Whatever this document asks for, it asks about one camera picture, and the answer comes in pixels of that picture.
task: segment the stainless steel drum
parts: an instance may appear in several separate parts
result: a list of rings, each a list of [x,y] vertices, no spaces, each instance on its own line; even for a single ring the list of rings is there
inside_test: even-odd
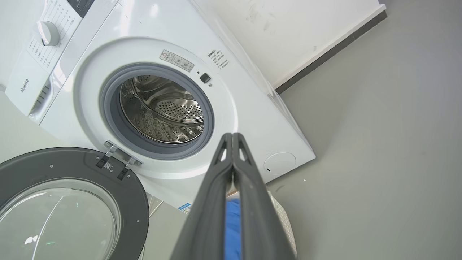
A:
[[[120,89],[120,103],[129,123],[158,142],[189,142],[204,130],[201,107],[191,93],[162,77],[126,80]]]

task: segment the hisense logo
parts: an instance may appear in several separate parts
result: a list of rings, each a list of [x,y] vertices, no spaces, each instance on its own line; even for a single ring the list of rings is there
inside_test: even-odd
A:
[[[24,82],[23,87],[21,88],[21,92],[22,92],[22,93],[24,93],[24,90],[25,90],[26,87],[27,87],[27,83],[29,83],[29,80],[28,80],[28,79],[26,79],[26,81]]]

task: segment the dark gray baseboard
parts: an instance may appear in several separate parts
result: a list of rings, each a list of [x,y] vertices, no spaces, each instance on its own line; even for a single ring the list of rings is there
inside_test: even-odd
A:
[[[372,29],[374,26],[379,24],[381,21],[385,20],[387,17],[387,13],[385,11],[381,12],[378,14],[376,17],[372,18],[369,22],[367,22],[365,25],[357,29],[354,33],[352,33],[350,36],[345,38],[345,40],[341,41],[339,44],[334,46],[332,49],[328,50],[324,55],[319,57],[317,60],[315,60],[312,64],[308,65],[306,68],[304,68],[302,71],[297,73],[295,76],[291,77],[288,81],[286,81],[284,84],[276,88],[276,92],[278,94],[283,93],[286,89],[288,89],[290,86],[295,84],[295,82],[299,81],[309,73],[311,73],[313,70],[315,70],[317,67],[321,66],[324,62],[326,62],[328,59],[332,58],[335,54],[339,53],[341,50],[343,50],[345,47],[350,45],[352,42],[354,42],[356,39],[361,37],[363,34],[365,34],[367,31]]]

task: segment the warning label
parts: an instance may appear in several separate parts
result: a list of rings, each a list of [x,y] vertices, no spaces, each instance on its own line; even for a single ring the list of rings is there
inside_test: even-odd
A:
[[[186,203],[185,205],[179,207],[178,209],[189,214],[189,212],[191,211],[191,204]]]
[[[175,64],[188,72],[191,72],[191,70],[194,68],[194,64],[192,64],[190,61],[183,59],[175,53],[169,52],[167,50],[162,52],[160,59],[170,62],[171,64]]]
[[[225,55],[220,50],[213,50],[208,56],[219,69],[223,69],[230,64],[229,60],[225,58]]]

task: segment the baseboard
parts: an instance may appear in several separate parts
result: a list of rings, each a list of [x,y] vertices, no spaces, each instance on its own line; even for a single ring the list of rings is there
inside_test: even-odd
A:
[[[326,48],[312,56],[307,62],[305,62],[305,64],[290,73],[284,80],[281,80],[280,83],[276,83],[274,86],[276,92],[281,94],[283,91],[295,84],[295,82],[308,75],[328,59],[332,58],[335,54],[339,53],[367,31],[386,19],[387,13],[385,8],[385,5],[381,5],[372,14],[361,20],[361,22],[353,26],[353,28],[349,29],[346,33],[339,36]]]

